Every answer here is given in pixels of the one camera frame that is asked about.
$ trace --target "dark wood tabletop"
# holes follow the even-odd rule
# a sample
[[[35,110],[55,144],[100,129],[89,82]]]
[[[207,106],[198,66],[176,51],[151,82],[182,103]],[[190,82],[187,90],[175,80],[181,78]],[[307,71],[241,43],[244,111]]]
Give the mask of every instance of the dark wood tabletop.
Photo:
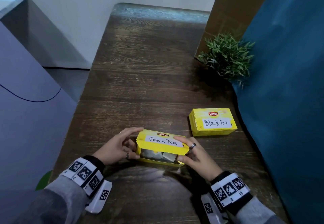
[[[112,13],[51,180],[125,127],[190,136],[193,108],[230,108],[238,130],[197,140],[224,169],[237,172],[262,203],[287,222],[253,144],[242,131],[235,94],[192,57],[208,13],[119,4]],[[186,166],[122,161],[106,169],[113,184],[99,215],[80,223],[208,223],[200,178]]]

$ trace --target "potted plant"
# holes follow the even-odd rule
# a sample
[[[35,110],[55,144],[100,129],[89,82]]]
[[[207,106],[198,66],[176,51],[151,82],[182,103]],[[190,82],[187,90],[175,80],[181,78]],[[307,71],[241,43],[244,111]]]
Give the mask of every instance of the potted plant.
[[[201,52],[197,60],[221,78],[230,82],[238,81],[243,87],[243,81],[250,76],[253,55],[249,55],[249,51],[254,43],[237,41],[231,34],[218,34],[205,41],[208,51]]]

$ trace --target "silver ring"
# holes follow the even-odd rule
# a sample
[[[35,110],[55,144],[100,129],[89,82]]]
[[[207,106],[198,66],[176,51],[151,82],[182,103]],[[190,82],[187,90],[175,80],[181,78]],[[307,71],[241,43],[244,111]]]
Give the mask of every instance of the silver ring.
[[[196,146],[196,144],[193,143],[193,144],[189,147],[189,149],[192,150],[195,146]]]

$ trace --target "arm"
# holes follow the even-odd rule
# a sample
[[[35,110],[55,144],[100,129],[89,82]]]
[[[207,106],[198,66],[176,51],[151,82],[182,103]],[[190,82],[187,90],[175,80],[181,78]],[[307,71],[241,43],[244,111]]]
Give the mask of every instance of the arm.
[[[214,193],[219,188],[216,184],[231,175],[231,173],[228,171],[223,172],[195,138],[187,139],[176,136],[175,139],[187,144],[189,147],[193,143],[196,144],[189,156],[178,156],[178,161],[189,165],[203,178],[211,182],[211,188],[213,189],[210,189],[210,192],[213,194],[217,205],[220,205],[219,199]],[[224,209],[234,216],[233,222],[236,224],[284,224],[273,211],[269,210],[249,192],[225,206]]]
[[[136,159],[136,144],[129,139],[132,133],[143,128],[126,128],[103,145],[93,156],[83,158],[91,162],[101,173],[106,165],[116,163],[128,155]],[[41,191],[13,224],[74,224],[79,219],[90,197],[70,178],[60,175]]]

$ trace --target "gray sleeve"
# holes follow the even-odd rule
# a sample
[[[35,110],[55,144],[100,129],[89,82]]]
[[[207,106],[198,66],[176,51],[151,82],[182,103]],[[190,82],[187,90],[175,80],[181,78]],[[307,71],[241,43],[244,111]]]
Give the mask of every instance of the gray sleeve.
[[[239,210],[234,222],[235,224],[285,224],[256,197]]]
[[[80,186],[59,176],[13,224],[74,224],[88,202],[89,198]]]

